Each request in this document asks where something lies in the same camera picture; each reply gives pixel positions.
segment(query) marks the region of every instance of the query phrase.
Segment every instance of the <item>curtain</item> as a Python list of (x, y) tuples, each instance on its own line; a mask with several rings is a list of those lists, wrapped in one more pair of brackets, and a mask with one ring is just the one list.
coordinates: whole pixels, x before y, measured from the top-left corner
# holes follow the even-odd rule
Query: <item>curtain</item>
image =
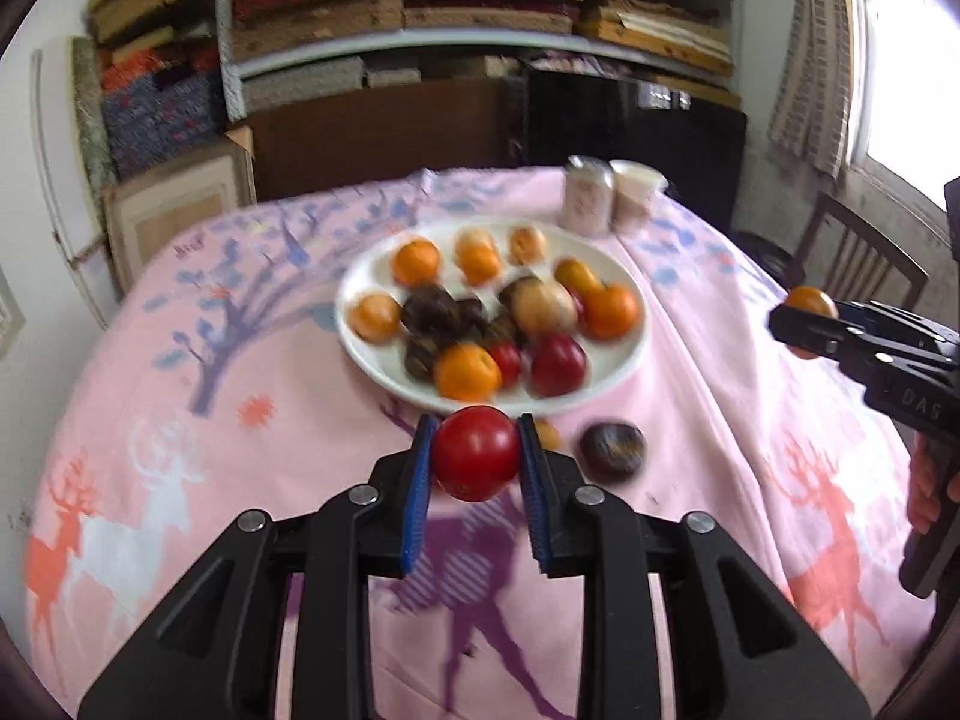
[(795, 0), (770, 139), (836, 178), (847, 156), (853, 98), (853, 0)]

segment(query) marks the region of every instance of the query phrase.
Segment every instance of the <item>human hand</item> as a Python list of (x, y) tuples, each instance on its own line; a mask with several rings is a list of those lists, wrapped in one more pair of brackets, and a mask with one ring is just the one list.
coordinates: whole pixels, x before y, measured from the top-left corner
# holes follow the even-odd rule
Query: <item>human hand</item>
[[(940, 516), (940, 501), (935, 495), (937, 469), (928, 454), (928, 439), (917, 434), (917, 445), (910, 457), (910, 488), (906, 500), (906, 518), (919, 533), (927, 533)], [(960, 503), (960, 474), (950, 480), (947, 496)]]

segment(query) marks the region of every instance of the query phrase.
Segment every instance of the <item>blue gripper pad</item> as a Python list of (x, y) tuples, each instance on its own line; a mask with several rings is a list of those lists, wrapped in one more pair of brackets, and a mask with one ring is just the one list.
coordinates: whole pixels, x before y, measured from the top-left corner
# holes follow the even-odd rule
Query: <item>blue gripper pad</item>
[(410, 480), (407, 502), (403, 508), (403, 529), (400, 541), (400, 565), (403, 572), (413, 570), (424, 546), (426, 512), (430, 504), (430, 447), (440, 421), (425, 416), (416, 428), (410, 451), (416, 456), (414, 472)]
[(553, 560), (550, 546), (550, 526), (546, 506), (546, 496), (538, 464), (542, 461), (539, 438), (536, 435), (533, 418), (523, 415), (517, 420), (520, 432), (520, 447), (523, 457), (520, 461), (520, 490), (523, 493), (523, 507), (526, 509), (527, 526), (530, 529), (530, 548), (534, 560), (539, 562), (541, 573), (547, 573)]

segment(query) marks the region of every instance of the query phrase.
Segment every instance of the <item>small orange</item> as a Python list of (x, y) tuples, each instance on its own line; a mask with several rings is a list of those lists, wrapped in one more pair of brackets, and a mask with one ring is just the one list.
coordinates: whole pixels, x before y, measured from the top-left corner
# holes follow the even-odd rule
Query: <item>small orange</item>
[(515, 265), (534, 265), (546, 257), (546, 235), (536, 227), (514, 227), (510, 231), (510, 258)]
[(457, 240), (453, 244), (453, 256), (459, 262), (466, 252), (477, 247), (496, 250), (496, 242), (490, 231), (483, 227), (468, 227), (457, 235)]
[(387, 293), (361, 298), (347, 314), (350, 330), (369, 343), (387, 343), (400, 330), (400, 303)]
[(441, 262), (440, 250), (432, 242), (416, 238), (397, 250), (390, 262), (390, 270), (397, 283), (411, 290), (436, 279)]
[(464, 271), (464, 281), (472, 287), (486, 284), (500, 275), (503, 264), (495, 248), (472, 247), (465, 250), (457, 263)]
[[(786, 296), (784, 303), (791, 308), (799, 308), (801, 311), (808, 311), (810, 314), (819, 314), (821, 317), (830, 317), (837, 319), (840, 314), (837, 312), (836, 304), (832, 298), (823, 290), (816, 287), (794, 287)], [(800, 360), (816, 360), (819, 354), (808, 352), (806, 349), (799, 349), (795, 346), (787, 346)]]
[(642, 319), (637, 297), (619, 284), (594, 290), (584, 298), (584, 326), (589, 336), (600, 341), (626, 335)]
[(553, 269), (553, 277), (563, 284), (571, 293), (577, 293), (579, 298), (586, 298), (590, 293), (603, 289), (600, 279), (586, 264), (572, 257), (563, 257), (557, 260)]
[(433, 383), (443, 397), (484, 401), (503, 385), (503, 375), (493, 357), (476, 343), (457, 343), (440, 355)]

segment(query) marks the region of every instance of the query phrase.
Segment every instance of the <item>picture frame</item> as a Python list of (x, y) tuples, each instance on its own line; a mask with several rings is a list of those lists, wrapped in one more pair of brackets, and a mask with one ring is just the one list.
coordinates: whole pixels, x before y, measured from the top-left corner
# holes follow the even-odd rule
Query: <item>picture frame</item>
[(228, 138), (194, 149), (109, 190), (107, 237), (126, 295), (177, 235), (256, 203), (250, 153)]
[(13, 298), (3, 271), (0, 271), (0, 358), (13, 345), (24, 322), (23, 312)]

